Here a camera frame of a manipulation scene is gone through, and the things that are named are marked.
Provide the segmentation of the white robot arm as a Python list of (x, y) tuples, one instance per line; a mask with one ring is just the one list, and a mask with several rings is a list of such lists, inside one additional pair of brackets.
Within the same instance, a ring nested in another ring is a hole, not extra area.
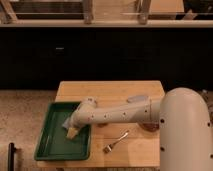
[(189, 88), (175, 88), (162, 98), (98, 107), (87, 97), (65, 121), (74, 138), (92, 124), (157, 123), (160, 128), (160, 171), (213, 171), (213, 124), (208, 105)]

